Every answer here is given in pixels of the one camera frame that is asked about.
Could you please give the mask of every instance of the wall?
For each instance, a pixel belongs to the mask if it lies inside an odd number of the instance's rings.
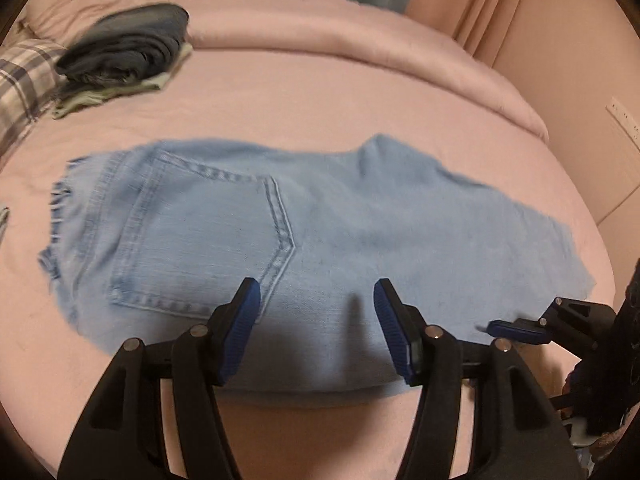
[[[640,38],[615,0],[520,0],[494,62],[545,120],[600,227],[616,303],[640,256],[640,151],[606,111],[640,121]]]

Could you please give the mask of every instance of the metal rivet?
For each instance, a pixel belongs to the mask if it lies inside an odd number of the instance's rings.
[[[494,341],[494,346],[501,352],[508,352],[511,350],[511,341],[501,337]]]
[[[130,339],[127,339],[123,344],[122,347],[127,351],[127,352],[133,352],[134,350],[136,350],[138,347],[140,346],[140,339],[138,339],[137,337],[132,337]]]
[[[206,325],[193,325],[189,329],[189,333],[194,337],[203,337],[209,333],[209,329]]]
[[[424,329],[424,333],[433,339],[439,339],[444,335],[444,330],[437,325],[429,325]]]

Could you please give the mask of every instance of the jeans back pocket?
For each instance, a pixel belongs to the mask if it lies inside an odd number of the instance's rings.
[[[253,276],[262,315],[295,248],[277,182],[167,152],[151,164],[114,255],[111,302],[206,318]]]

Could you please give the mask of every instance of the electrical outlet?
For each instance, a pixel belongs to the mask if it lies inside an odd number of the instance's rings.
[[[640,126],[638,126],[629,111],[615,97],[611,98],[611,102],[607,105],[607,110],[622,126],[622,129],[626,131],[636,148],[640,150]]]

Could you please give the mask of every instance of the denim fabric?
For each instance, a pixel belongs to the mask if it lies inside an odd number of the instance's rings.
[[[72,161],[53,197],[42,265],[69,323],[109,352],[173,338],[260,281],[236,390],[401,390],[380,277],[476,342],[489,320],[593,286],[565,225],[385,136],[337,154],[158,142]]]
[[[73,44],[56,64],[68,82],[60,97],[89,88],[134,84],[166,72],[184,41],[189,15],[174,4],[110,14]]]

